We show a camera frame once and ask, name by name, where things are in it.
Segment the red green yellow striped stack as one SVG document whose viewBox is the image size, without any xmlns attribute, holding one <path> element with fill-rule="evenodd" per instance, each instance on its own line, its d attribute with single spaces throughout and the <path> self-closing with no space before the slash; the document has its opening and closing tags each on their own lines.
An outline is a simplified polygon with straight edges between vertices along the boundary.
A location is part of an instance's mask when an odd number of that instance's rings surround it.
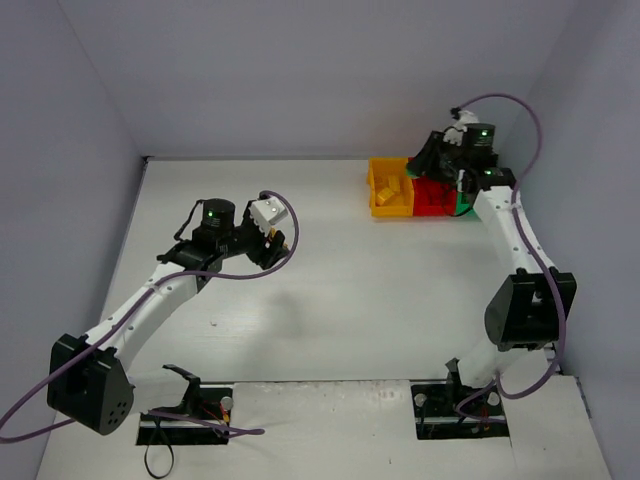
<svg viewBox="0 0 640 480">
<path fill-rule="evenodd" d="M 284 255 L 287 255 L 289 253 L 289 248 L 286 244 L 286 237 L 280 230 L 272 228 L 268 234 L 267 243 L 268 250 L 271 253 Z"/>
</svg>

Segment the yellow orange oval lego piece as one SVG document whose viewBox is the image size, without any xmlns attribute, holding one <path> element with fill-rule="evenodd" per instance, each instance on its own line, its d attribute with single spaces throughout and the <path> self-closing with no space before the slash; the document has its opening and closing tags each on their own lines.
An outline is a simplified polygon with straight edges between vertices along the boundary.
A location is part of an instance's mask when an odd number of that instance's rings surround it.
<svg viewBox="0 0 640 480">
<path fill-rule="evenodd" d="M 391 205 L 399 191 L 389 186 L 376 191 L 375 204 L 379 207 Z"/>
</svg>

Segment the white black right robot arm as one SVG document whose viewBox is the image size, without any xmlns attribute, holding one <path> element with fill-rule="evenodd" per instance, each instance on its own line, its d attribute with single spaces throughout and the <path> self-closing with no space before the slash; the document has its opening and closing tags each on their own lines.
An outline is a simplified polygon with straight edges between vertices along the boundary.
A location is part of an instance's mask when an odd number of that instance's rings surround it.
<svg viewBox="0 0 640 480">
<path fill-rule="evenodd" d="M 485 309 L 484 339 L 451 363 L 460 383 L 474 389 L 499 387 L 501 375 L 530 351 L 554 345 L 562 354 L 577 292 L 574 275 L 556 267 L 533 233 L 513 172 L 498 164 L 494 133 L 479 122 L 433 131 L 407 164 L 410 176 L 467 197 L 506 269 Z"/>
</svg>

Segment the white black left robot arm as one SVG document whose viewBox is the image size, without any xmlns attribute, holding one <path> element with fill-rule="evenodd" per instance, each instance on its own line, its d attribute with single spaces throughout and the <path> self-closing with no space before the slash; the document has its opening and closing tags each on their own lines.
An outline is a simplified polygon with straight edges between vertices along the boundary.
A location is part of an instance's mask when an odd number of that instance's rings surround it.
<svg viewBox="0 0 640 480">
<path fill-rule="evenodd" d="M 203 401 L 201 380 L 174 364 L 144 375 L 130 373 L 134 359 L 157 330 L 214 278 L 225 278 L 224 261 L 245 256 L 255 278 L 282 268 L 297 240 L 277 229 L 297 218 L 282 196 L 263 191 L 235 219 L 233 202 L 199 200 L 200 224 L 158 256 L 143 286 L 119 309 L 79 337 L 61 336 L 52 347 L 46 400 L 49 407 L 101 434 L 114 432 L 133 414 L 189 420 Z"/>
</svg>

